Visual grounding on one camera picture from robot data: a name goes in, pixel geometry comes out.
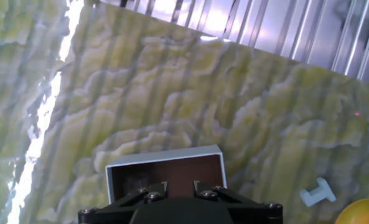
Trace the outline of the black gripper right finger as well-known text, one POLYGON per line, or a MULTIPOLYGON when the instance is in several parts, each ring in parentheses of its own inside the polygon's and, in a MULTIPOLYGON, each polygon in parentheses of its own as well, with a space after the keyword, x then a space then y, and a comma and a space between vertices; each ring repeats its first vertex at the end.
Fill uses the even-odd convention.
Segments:
POLYGON ((240 203, 249 206, 262 206, 261 203, 254 202, 233 190, 198 180, 194 181, 194 197, 213 202, 222 201, 226 203, 240 203))

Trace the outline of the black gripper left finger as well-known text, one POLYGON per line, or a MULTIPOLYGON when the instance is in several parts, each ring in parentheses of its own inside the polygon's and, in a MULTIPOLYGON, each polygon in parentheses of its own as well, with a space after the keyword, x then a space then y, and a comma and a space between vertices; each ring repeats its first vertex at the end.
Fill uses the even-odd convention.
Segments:
POLYGON ((134 192, 118 199, 111 203, 113 208, 128 208, 128 207, 168 207, 168 183, 161 182, 153 184, 143 189, 135 190, 134 192))

